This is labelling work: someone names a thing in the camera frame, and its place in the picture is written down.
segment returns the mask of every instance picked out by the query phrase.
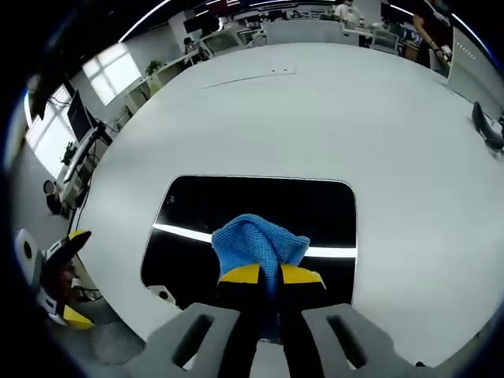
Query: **blue microfiber towel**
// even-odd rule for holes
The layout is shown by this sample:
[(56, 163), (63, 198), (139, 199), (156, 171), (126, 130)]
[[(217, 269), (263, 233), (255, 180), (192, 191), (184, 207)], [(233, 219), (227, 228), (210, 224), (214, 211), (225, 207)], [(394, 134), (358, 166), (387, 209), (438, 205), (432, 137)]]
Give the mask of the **blue microfiber towel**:
[(309, 239), (253, 214), (231, 220), (212, 234), (212, 246), (220, 262), (220, 276), (240, 266), (259, 264), (265, 273), (266, 292), (276, 297), (278, 264), (298, 265)]

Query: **window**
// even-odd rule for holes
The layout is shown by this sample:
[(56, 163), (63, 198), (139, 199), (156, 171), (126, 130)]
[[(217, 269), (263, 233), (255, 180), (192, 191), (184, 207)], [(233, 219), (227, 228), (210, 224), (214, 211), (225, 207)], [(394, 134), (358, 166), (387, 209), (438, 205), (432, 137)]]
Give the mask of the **window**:
[(57, 178), (63, 168), (61, 159), (65, 155), (65, 148), (69, 142), (76, 140), (66, 115), (70, 101), (70, 94), (61, 86), (49, 98), (43, 120), (37, 116), (31, 122), (29, 112), (26, 114), (29, 127), (26, 141), (54, 178)]
[(104, 105), (141, 76), (123, 43), (102, 51), (83, 66), (83, 71)]

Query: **potted plant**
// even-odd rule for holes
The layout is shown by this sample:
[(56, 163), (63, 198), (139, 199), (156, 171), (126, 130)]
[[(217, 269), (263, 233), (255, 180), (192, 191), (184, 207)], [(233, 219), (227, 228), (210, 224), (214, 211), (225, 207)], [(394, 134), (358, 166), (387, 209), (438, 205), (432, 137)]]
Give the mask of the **potted plant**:
[(77, 152), (77, 147), (73, 145), (72, 142), (69, 142), (69, 144), (66, 145), (65, 149), (65, 155), (63, 155), (63, 159), (61, 162), (64, 165), (70, 165), (70, 161), (72, 161), (73, 155), (75, 155)]
[(149, 66), (145, 70), (145, 73), (148, 76), (151, 76), (153, 73), (155, 73), (163, 64), (160, 61), (150, 61)]

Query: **white round table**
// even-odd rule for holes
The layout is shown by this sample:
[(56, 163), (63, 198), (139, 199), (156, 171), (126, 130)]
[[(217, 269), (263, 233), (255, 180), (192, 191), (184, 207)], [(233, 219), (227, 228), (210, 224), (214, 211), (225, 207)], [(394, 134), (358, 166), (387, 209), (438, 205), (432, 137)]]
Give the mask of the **white round table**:
[(92, 280), (146, 339), (179, 310), (140, 267), (179, 175), (342, 180), (357, 203), (353, 306), (406, 360), (438, 365), (504, 292), (504, 164), (443, 78), (336, 44), (264, 46), (196, 65), (126, 124), (95, 170), (80, 228)]

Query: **computer monitor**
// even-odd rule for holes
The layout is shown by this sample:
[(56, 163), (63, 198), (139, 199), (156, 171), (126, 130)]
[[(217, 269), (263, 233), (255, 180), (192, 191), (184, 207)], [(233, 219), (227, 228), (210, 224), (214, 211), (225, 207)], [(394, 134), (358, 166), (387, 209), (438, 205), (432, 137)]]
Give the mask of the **computer monitor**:
[(72, 126), (73, 133), (76, 139), (80, 142), (84, 136), (93, 128), (97, 127), (96, 121), (89, 111), (84, 107), (80, 94), (77, 91), (73, 96), (72, 103), (70, 104), (67, 113)]

